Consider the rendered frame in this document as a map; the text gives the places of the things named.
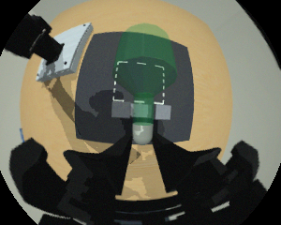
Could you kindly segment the dark grey mat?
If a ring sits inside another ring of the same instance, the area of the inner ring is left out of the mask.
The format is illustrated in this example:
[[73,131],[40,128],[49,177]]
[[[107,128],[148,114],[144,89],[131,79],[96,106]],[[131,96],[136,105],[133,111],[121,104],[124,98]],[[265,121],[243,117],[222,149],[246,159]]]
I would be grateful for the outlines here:
[[[111,117],[111,103],[130,101],[124,87],[115,82],[114,57],[123,31],[98,33],[91,37],[87,52],[81,61],[76,98],[74,98],[74,128],[77,139],[95,143],[117,143],[129,130],[133,130],[133,117]],[[171,41],[178,78],[166,90],[155,95],[153,104],[171,105],[170,120],[153,120],[153,131],[172,143],[189,140],[193,125],[194,83],[188,48]]]

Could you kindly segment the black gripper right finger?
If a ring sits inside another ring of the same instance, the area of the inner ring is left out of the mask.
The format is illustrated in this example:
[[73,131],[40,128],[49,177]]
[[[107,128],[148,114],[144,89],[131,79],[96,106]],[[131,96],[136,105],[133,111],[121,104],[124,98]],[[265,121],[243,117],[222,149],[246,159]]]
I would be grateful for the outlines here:
[[175,145],[153,131],[152,143],[155,147],[156,161],[158,161],[160,175],[163,177],[163,185],[166,192],[177,191],[175,188],[181,185],[182,181],[193,172],[197,165],[204,164],[212,158],[219,157],[220,147],[213,149],[189,151]]

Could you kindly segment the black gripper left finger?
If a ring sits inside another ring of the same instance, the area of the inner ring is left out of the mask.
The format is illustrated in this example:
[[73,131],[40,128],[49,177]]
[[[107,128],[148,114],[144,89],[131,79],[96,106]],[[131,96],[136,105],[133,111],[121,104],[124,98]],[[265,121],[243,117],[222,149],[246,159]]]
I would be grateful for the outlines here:
[[114,188],[115,196],[122,196],[123,184],[126,179],[126,168],[132,147],[132,132],[129,130],[122,139],[108,147],[103,153],[83,153],[83,151],[65,150],[65,158],[69,166],[80,172],[94,173],[104,176]]

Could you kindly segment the green glass bottle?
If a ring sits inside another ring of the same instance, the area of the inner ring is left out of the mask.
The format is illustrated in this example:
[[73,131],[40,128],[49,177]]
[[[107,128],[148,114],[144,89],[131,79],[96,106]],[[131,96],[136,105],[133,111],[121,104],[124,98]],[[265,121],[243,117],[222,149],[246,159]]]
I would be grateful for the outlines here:
[[152,141],[153,102],[178,78],[170,35],[152,23],[129,26],[119,37],[111,76],[133,97],[134,143]]

